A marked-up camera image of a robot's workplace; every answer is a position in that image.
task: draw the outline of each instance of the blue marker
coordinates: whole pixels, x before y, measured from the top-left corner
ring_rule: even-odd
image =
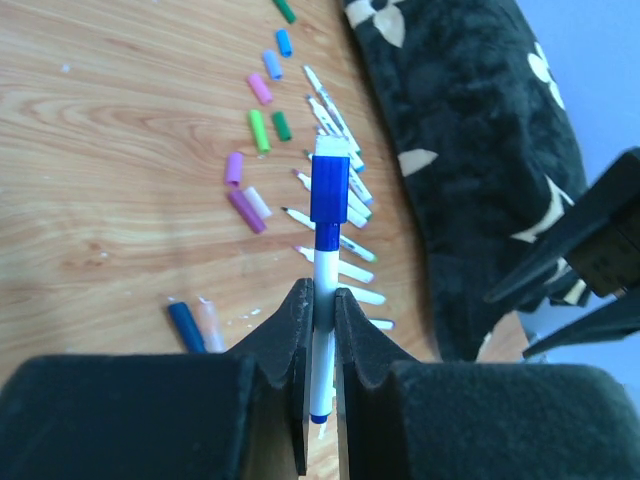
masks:
[[[310,395],[313,423],[325,423],[333,404],[335,296],[340,224],[347,221],[349,148],[346,137],[317,136],[311,163],[311,221],[316,225]]]
[[[184,302],[174,303],[167,307],[169,316],[176,326],[176,330],[182,338],[184,346],[189,353],[207,353],[204,348],[202,334],[196,325],[196,321],[191,315],[191,310]]]

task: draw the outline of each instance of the purple marker cap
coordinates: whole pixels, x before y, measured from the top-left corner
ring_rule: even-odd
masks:
[[[260,219],[256,211],[251,207],[244,194],[240,190],[234,190],[229,192],[228,195],[229,201],[236,208],[238,213],[244,218],[244,221],[247,222],[247,225],[251,227],[253,233],[262,233],[267,229],[267,226]]]
[[[276,52],[273,50],[265,50],[262,54],[262,59],[267,66],[267,72],[271,80],[275,80],[276,82],[282,80],[282,67],[280,66],[280,60],[278,60]]]
[[[240,152],[233,152],[227,158],[227,171],[224,174],[224,184],[237,187],[242,182],[242,160],[244,156]]]
[[[247,77],[247,83],[253,90],[254,95],[262,105],[269,105],[273,102],[273,95],[269,91],[269,87],[264,83],[262,77],[257,73],[252,73]]]

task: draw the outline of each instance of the white marker barrel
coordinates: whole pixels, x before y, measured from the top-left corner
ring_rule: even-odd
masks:
[[[368,303],[370,305],[382,305],[387,301],[384,295],[381,293],[365,290],[364,288],[353,287],[345,283],[338,283],[338,288],[348,288],[355,299],[362,303]]]

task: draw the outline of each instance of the black fabric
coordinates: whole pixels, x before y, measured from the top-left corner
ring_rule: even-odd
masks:
[[[408,362],[392,370],[407,456],[417,459],[412,478],[640,478],[638,418],[624,389],[601,370]]]
[[[424,236],[442,358],[474,360],[516,307],[547,296],[584,305],[565,263],[533,289],[483,301],[586,190],[557,84],[517,5],[344,1]]]

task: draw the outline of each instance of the white marker cap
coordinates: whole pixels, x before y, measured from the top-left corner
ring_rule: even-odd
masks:
[[[273,212],[267,204],[264,203],[264,200],[262,200],[262,197],[255,188],[247,187],[242,193],[261,220],[273,215]]]

